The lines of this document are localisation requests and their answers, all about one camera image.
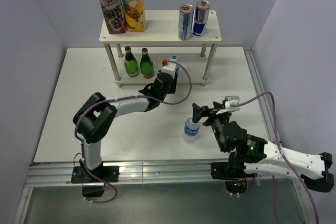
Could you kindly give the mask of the Pocari water bottle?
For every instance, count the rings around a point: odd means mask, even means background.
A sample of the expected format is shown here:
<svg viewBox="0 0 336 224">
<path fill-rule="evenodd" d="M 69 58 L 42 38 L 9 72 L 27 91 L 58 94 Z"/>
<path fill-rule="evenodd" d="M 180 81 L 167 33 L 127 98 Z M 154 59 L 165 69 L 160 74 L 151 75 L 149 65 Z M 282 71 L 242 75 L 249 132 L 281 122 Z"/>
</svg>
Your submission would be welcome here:
<svg viewBox="0 0 336 224">
<path fill-rule="evenodd" d="M 171 56 L 171 61 L 175 62 L 175 75 L 177 76 L 179 74 L 180 67 L 176 64 L 178 62 L 177 56 Z"/>
<path fill-rule="evenodd" d="M 188 118 L 184 124 L 183 139 L 186 143 L 194 143 L 201 127 L 200 122 L 193 122 L 193 117 Z"/>
</svg>

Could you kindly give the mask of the green glass bottle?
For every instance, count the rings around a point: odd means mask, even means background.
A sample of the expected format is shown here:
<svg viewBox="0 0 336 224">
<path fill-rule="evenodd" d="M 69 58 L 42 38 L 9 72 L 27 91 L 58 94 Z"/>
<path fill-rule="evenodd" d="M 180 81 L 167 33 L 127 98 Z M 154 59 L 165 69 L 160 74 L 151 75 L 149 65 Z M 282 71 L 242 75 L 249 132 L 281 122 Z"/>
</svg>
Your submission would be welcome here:
<svg viewBox="0 0 336 224">
<path fill-rule="evenodd" d="M 125 47 L 124 67 L 129 77 L 136 77 L 139 74 L 139 65 L 130 46 Z"/>
<path fill-rule="evenodd" d="M 142 57 L 140 62 L 140 70 L 144 78 L 150 79 L 154 75 L 154 65 L 148 54 L 147 48 L 142 48 Z"/>
</svg>

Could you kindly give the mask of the silver energy can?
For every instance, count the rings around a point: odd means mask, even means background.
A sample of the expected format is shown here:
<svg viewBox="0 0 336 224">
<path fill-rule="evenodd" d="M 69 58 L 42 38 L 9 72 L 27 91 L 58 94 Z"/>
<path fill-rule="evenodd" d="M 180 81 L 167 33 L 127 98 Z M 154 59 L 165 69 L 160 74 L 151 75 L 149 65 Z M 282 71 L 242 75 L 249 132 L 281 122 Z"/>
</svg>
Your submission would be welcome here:
<svg viewBox="0 0 336 224">
<path fill-rule="evenodd" d="M 179 9 L 178 37 L 180 40 L 189 40 L 192 33 L 194 8 L 191 4 L 182 4 Z"/>
</svg>

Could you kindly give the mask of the Red Bull can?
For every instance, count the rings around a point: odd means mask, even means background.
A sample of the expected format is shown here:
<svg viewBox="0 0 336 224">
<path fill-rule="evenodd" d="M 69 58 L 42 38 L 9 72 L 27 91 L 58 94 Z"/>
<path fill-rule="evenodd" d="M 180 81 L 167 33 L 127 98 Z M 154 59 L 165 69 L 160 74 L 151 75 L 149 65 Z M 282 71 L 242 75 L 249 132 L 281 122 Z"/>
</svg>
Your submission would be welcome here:
<svg viewBox="0 0 336 224">
<path fill-rule="evenodd" d="M 210 10 L 210 3 L 206 0 L 199 0 L 196 2 L 193 34 L 195 36 L 204 36 L 208 15 Z"/>
</svg>

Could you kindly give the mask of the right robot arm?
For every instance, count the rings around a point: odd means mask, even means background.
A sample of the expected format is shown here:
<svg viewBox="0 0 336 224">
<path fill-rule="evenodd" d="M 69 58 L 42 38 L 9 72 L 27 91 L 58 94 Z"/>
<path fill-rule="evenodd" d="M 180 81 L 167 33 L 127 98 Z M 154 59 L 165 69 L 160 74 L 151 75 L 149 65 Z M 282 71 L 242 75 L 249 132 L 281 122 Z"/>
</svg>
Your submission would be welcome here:
<svg viewBox="0 0 336 224">
<path fill-rule="evenodd" d="M 223 104 L 213 103 L 213 108 L 193 104 L 193 121 L 205 118 L 219 150 L 229 154 L 226 162 L 211 163 L 211 176 L 219 180 L 238 180 L 253 175 L 300 178 L 313 191 L 328 193 L 334 187 L 334 175 L 329 172 L 332 155 L 323 152 L 312 155 L 279 147 L 264 138 L 247 133 Z"/>
</svg>

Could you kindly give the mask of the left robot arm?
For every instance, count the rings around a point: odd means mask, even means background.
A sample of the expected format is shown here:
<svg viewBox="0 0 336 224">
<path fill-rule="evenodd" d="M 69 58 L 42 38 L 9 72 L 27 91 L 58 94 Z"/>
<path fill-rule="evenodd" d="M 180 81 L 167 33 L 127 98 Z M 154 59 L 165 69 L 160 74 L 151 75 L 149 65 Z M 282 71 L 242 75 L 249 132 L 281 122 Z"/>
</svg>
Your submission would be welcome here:
<svg viewBox="0 0 336 224">
<path fill-rule="evenodd" d="M 79 166 L 73 168 L 71 183 L 117 182 L 119 167 L 103 165 L 101 140 L 115 118 L 157 108 L 168 94 L 175 93 L 177 79 L 177 73 L 160 71 L 153 83 L 147 84 L 135 95 L 110 100 L 100 92 L 90 96 L 73 117 L 75 137 L 81 143 L 82 159 Z"/>
</svg>

